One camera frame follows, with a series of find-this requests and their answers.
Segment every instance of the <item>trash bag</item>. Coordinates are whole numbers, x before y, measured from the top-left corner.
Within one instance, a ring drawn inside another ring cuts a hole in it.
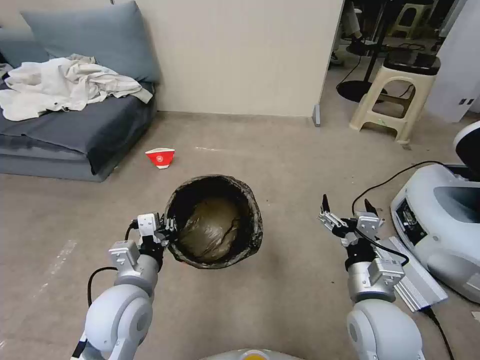
[[[262,244],[260,209],[250,187],[225,175],[195,177],[171,195],[165,209],[178,239],[168,249],[198,269],[222,269],[255,254]]]

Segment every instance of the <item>person's leg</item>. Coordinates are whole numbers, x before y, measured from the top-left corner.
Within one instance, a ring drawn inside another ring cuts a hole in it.
[[[355,14],[353,1],[345,0],[341,12],[341,24],[345,35],[348,37],[352,37],[353,39],[360,39],[362,37],[359,19],[357,18],[357,14]]]
[[[336,29],[336,34],[335,34],[335,42],[333,43],[333,49],[330,55],[330,65],[334,67],[340,67],[344,65],[344,62],[340,60],[337,57],[337,54],[335,52],[339,49],[340,47],[340,40],[342,38],[342,22],[340,21],[340,24],[338,25],[338,28]]]

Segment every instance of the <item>floor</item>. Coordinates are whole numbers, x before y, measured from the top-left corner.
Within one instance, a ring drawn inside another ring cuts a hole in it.
[[[103,183],[0,175],[0,358],[68,359],[83,331],[87,279],[110,265],[107,250],[123,239],[130,220],[161,212],[184,181],[217,173],[252,188],[263,244],[223,270],[198,270],[167,254],[153,323],[136,359],[194,360],[245,347],[311,360],[356,359],[345,327],[352,308],[346,254],[317,220],[322,195],[336,214],[348,216],[357,194],[411,163],[457,162],[452,140],[472,119],[443,124],[426,116],[404,147],[389,132],[357,133],[348,127],[355,105],[335,93],[346,71],[328,74],[320,128],[299,117],[161,113]],[[158,170],[144,155],[157,147],[176,149],[168,169]],[[387,219],[389,202],[407,179],[368,196]],[[391,224],[382,231],[391,235]],[[99,274],[94,296],[113,281],[113,272]],[[480,307],[448,293],[435,311],[455,358],[478,358],[480,322],[471,311]],[[411,316],[425,357],[447,359],[431,321]]]

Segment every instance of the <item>shoe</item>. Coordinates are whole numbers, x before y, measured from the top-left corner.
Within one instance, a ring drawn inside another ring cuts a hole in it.
[[[365,55],[367,51],[373,50],[376,45],[376,43],[366,45],[363,36],[360,38],[352,37],[351,44],[348,46],[348,51],[356,55]]]
[[[328,67],[334,66],[334,67],[342,67],[344,65],[343,60],[340,60],[337,55],[332,52],[330,55],[330,64],[328,64]]]

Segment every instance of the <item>gray pillow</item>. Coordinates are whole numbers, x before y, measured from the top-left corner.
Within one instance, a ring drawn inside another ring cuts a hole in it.
[[[29,30],[0,28],[0,53],[13,68],[18,68],[22,62],[49,60],[49,55]]]
[[[91,10],[22,11],[35,38],[55,58],[80,54],[137,81],[157,82],[142,14],[135,1]]]

